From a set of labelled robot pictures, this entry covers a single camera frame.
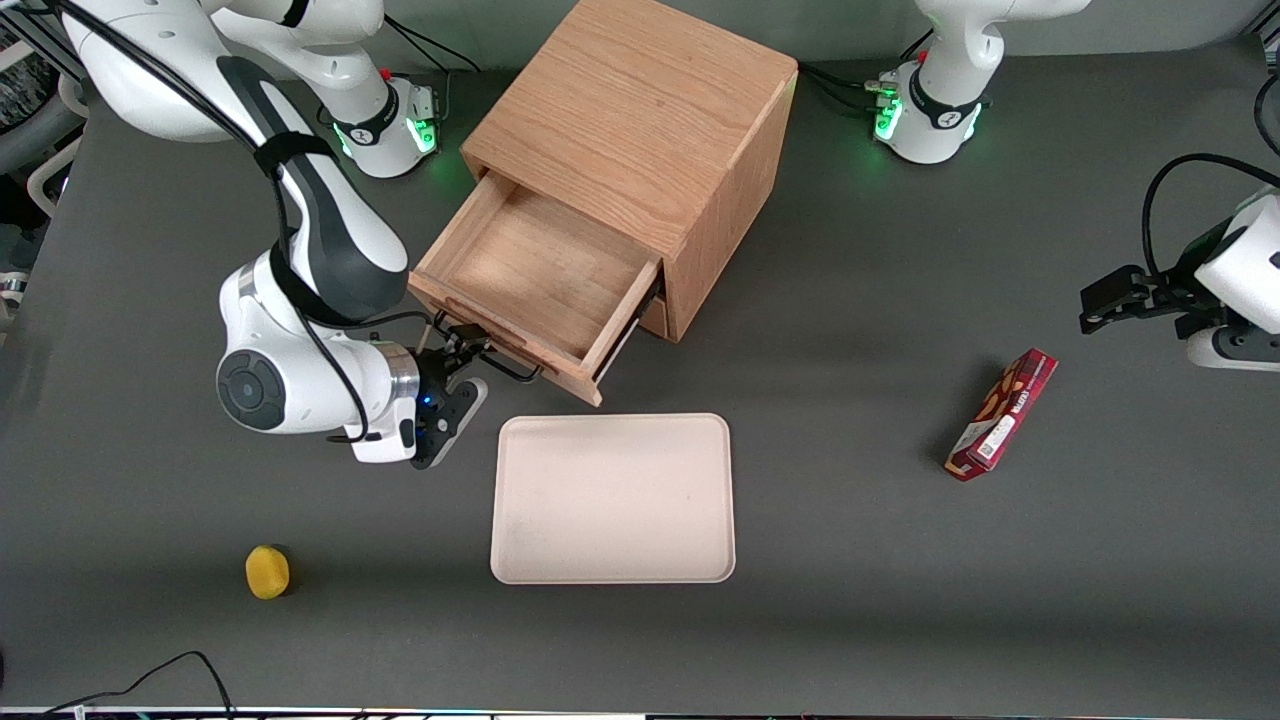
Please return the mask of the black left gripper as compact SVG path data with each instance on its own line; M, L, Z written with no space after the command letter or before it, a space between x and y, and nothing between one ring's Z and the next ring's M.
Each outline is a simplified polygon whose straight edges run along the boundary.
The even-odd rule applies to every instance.
M1161 270L1155 258L1151 219L1143 219L1140 241L1148 275L1143 268L1129 264L1087 286L1082 291L1080 333L1088 336L1117 322L1171 314L1178 315L1175 332L1179 336L1220 327L1239 328L1238 313L1196 278L1196 270L1225 247L1231 222L1228 218L1212 225L1183 250L1176 263Z

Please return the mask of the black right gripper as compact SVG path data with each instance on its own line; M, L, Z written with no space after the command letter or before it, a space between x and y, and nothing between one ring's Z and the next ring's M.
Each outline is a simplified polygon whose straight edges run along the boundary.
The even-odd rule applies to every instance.
M438 348L413 348L419 369L419 391L415 401L416 427L465 427L474 409L468 387L454 389L454 377L490 347L488 334L474 334L472 324L436 322L442 337Z

